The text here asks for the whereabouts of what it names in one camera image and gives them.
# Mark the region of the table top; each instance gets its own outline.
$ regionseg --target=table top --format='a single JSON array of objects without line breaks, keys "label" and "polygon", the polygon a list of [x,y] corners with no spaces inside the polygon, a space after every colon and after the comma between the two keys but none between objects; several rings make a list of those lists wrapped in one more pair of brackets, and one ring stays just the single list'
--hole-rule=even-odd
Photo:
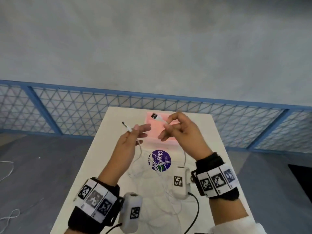
[{"label": "table top", "polygon": [[[144,124],[146,113],[155,112],[155,113],[168,113],[173,112],[164,112],[156,110],[144,110],[144,109],[131,109],[131,108],[117,108],[109,107],[106,115],[99,127],[98,132],[89,148],[89,151],[80,167],[80,170],[76,176],[76,179],[68,193],[68,196],[62,206],[62,209],[54,223],[54,226],[50,234],[60,234],[64,233],[68,228],[67,222],[74,208],[74,198],[77,195],[78,191],[84,184],[84,182],[90,177],[97,177],[102,169],[107,164],[110,156],[115,148],[116,142],[119,139],[120,135],[125,133],[125,128],[122,125],[122,121],[125,121],[129,127],[133,127],[135,124]],[[209,147],[217,152],[224,162],[231,164],[231,161],[227,155],[227,152],[224,148],[216,125],[213,121],[211,115],[208,114],[195,114],[195,113],[185,113],[193,122],[195,122],[205,141]],[[187,164],[194,164],[194,160],[187,155]],[[126,192],[139,192],[136,190],[133,181],[128,176],[124,174],[119,180],[120,186],[120,196],[123,196]],[[252,216],[250,208],[247,204],[244,193],[239,186],[240,200],[242,201],[247,213]],[[200,203],[200,212],[190,233],[194,232],[204,232],[207,233],[211,227],[214,226],[213,217],[209,207],[209,199],[206,197],[201,197],[198,194],[196,186],[191,187],[191,192],[196,195]],[[181,223],[181,230],[184,232],[191,222],[193,221],[197,212],[197,205],[194,202],[182,202],[182,210],[179,213],[178,217]],[[108,228],[104,228],[102,233],[105,233]],[[110,234],[122,233],[119,228],[115,228],[110,232]]]}]

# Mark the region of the blue fence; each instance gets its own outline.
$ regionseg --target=blue fence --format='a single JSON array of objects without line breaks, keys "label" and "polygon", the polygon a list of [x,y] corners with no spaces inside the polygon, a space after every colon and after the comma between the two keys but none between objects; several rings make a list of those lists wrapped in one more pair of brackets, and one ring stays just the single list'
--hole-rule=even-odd
[{"label": "blue fence", "polygon": [[109,106],[211,114],[231,150],[312,153],[312,107],[0,80],[0,132],[91,138]]}]

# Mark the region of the person's right hand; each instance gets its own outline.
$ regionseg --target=person's right hand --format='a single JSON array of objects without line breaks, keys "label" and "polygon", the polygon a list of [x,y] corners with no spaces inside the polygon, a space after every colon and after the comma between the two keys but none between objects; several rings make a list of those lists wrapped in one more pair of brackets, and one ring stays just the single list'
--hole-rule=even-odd
[{"label": "person's right hand", "polygon": [[[168,125],[173,120],[180,123]],[[213,152],[205,142],[198,126],[181,112],[170,115],[164,125],[164,130],[158,136],[161,141],[166,141],[169,137],[175,137],[182,149],[196,161],[208,157]]]}]

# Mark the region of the wristband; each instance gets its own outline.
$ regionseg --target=wristband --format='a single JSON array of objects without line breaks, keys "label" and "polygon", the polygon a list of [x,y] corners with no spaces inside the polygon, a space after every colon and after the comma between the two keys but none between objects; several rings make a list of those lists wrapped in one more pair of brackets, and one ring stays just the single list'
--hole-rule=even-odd
[{"label": "wristband", "polygon": [[123,201],[119,197],[118,185],[110,186],[93,177],[77,194],[68,227],[74,231],[98,234],[105,226],[114,224]]},{"label": "wristband", "polygon": [[233,169],[217,153],[198,160],[192,177],[201,196],[210,199],[236,200],[238,180]]}]

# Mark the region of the qr code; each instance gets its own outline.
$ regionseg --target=qr code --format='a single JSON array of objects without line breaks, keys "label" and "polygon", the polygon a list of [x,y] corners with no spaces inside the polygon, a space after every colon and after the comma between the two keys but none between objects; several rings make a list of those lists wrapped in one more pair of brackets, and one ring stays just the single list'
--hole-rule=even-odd
[{"label": "qr code", "polygon": [[134,207],[131,209],[130,219],[138,218],[140,214],[140,207]]},{"label": "qr code", "polygon": [[228,182],[231,183],[232,181],[235,181],[235,177],[231,171],[231,169],[228,169],[223,172],[225,177],[227,178]]},{"label": "qr code", "polygon": [[113,204],[107,200],[107,199],[104,199],[102,201],[102,203],[99,205],[99,207],[97,208],[97,210],[103,214],[104,216],[107,215],[107,213],[110,211],[111,207],[113,206]]},{"label": "qr code", "polygon": [[202,185],[202,189],[204,191],[213,190],[213,186],[211,185],[209,178],[200,180],[200,183]]},{"label": "qr code", "polygon": [[84,200],[87,197],[87,195],[90,193],[90,191],[91,191],[91,187],[88,185],[84,185],[84,187],[79,192],[78,197]]},{"label": "qr code", "polygon": [[211,179],[213,180],[213,183],[215,184],[216,188],[221,187],[226,184],[221,173],[212,176]]},{"label": "qr code", "polygon": [[182,187],[183,186],[182,177],[174,176],[174,185]]},{"label": "qr code", "polygon": [[99,202],[102,200],[103,196],[98,193],[97,191],[93,191],[85,201],[86,204],[90,205],[91,207],[95,208]]}]

